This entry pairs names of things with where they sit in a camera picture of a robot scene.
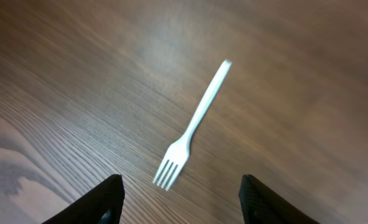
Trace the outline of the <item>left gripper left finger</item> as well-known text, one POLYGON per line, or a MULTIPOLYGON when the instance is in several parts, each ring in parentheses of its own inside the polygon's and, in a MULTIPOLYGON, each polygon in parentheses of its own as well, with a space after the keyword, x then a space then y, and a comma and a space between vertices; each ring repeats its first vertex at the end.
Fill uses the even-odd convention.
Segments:
POLYGON ((119 224, 124 199, 122 176, 113 174, 44 224, 119 224))

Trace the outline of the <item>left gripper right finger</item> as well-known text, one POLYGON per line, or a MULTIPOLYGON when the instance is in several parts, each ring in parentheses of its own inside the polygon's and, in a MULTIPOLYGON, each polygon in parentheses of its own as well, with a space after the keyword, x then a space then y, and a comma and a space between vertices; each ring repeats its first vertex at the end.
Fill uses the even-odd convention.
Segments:
POLYGON ((238 197, 245 224, 319 224, 253 175, 242 176, 238 197))

